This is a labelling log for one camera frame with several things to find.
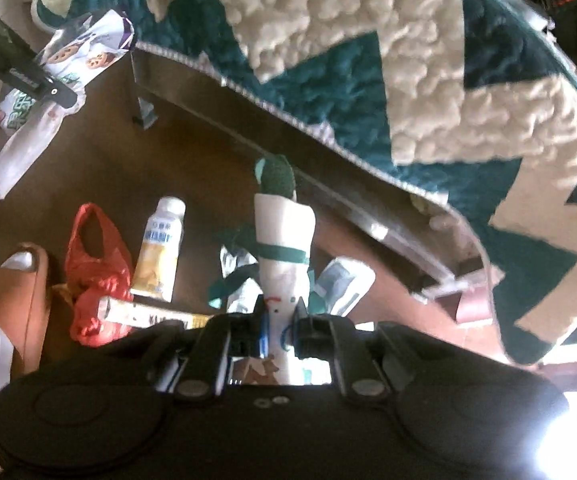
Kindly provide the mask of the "orange slipper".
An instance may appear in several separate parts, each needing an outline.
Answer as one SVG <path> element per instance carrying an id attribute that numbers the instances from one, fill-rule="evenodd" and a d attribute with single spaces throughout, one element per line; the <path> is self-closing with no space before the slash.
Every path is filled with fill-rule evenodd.
<path id="1" fill-rule="evenodd" d="M 51 312 L 49 257 L 32 243 L 17 246 L 0 265 L 0 335 L 12 347 L 11 378 L 40 365 Z"/>

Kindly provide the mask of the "green and cream zigzag quilt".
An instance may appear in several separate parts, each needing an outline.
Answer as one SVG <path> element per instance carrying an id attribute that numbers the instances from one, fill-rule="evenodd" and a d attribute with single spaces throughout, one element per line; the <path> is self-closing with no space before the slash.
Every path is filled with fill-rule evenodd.
<path id="1" fill-rule="evenodd" d="M 477 238 L 506 355 L 577 327 L 577 75 L 502 0 L 32 0 L 124 10 L 140 48 L 224 81 Z"/>

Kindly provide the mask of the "red plastic bag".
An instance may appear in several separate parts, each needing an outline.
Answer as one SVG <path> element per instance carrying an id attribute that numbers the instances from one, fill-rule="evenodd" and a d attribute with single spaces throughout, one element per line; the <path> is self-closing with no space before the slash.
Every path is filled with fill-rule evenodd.
<path id="1" fill-rule="evenodd" d="M 103 253 L 92 256 L 84 248 L 82 229 L 89 220 L 98 222 Z M 102 321 L 98 304 L 103 297 L 130 301 L 133 264 L 130 252 L 113 221 L 98 205 L 82 205 L 74 220 L 65 258 L 64 298 L 72 307 L 72 340 L 84 347 L 101 347 L 124 338 L 132 328 L 126 324 Z"/>

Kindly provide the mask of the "white cookie snack wrapper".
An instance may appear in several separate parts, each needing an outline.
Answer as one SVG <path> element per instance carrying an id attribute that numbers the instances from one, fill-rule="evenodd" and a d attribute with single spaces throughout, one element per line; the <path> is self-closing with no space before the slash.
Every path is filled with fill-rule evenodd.
<path id="1" fill-rule="evenodd" d="M 12 89 L 0 102 L 0 129 L 8 136 L 0 151 L 0 200 L 49 147 L 64 119 L 83 107 L 87 85 L 130 51 L 135 34 L 117 10 L 84 14 L 54 32 L 34 59 L 48 78 L 46 91 Z"/>

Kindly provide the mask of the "metal bed frame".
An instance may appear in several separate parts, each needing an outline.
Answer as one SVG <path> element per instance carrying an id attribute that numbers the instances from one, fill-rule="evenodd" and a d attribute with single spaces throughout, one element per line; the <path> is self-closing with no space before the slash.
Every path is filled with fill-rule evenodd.
<path id="1" fill-rule="evenodd" d="M 405 286 L 421 300 L 486 289 L 487 273 L 463 220 L 403 184 L 353 162 L 327 122 L 307 125 L 198 60 L 141 42 L 131 54 L 133 87 L 146 125 L 152 100 L 181 108 L 224 132 L 256 159 L 257 179 L 331 207 L 410 266 Z"/>

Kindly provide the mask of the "yellow white snack box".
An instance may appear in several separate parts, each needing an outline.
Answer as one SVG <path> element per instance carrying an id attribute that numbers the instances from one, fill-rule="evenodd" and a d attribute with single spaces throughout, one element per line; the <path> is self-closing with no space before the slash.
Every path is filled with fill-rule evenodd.
<path id="1" fill-rule="evenodd" d="M 104 296 L 98 301 L 98 318 L 104 322 L 148 328 L 165 321 L 179 321 L 187 330 L 204 327 L 211 315 L 181 312 Z"/>

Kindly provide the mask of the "white yellow drink bottle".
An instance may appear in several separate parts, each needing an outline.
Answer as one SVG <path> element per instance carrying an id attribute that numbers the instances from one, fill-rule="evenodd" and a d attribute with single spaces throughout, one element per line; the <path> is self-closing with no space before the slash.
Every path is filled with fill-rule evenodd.
<path id="1" fill-rule="evenodd" d="M 131 292 L 136 296 L 172 301 L 183 238 L 186 206 L 177 197 L 162 197 L 148 218 Z"/>

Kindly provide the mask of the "crumpled white green wrapper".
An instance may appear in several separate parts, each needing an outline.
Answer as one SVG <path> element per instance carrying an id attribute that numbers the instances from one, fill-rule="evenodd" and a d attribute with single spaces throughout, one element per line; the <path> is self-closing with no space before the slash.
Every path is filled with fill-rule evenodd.
<path id="1" fill-rule="evenodd" d="M 222 278 L 209 286 L 207 302 L 214 309 L 226 306 L 229 313 L 252 313 L 262 294 L 255 229 L 243 226 L 229 230 L 220 240 Z M 308 278 L 308 311 L 346 316 L 369 292 L 376 273 L 360 260 L 338 257 L 331 260 L 317 278 L 310 268 Z"/>

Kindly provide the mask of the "white paper cup with green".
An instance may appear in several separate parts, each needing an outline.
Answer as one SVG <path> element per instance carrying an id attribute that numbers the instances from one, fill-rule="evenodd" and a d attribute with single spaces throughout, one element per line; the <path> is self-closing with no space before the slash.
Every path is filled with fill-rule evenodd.
<path id="1" fill-rule="evenodd" d="M 260 159 L 255 176 L 255 236 L 262 296 L 269 311 L 272 377 L 280 385 L 302 386 L 305 374 L 290 342 L 290 327 L 298 301 L 308 304 L 317 219 L 310 206 L 298 202 L 294 171 L 286 157 Z"/>

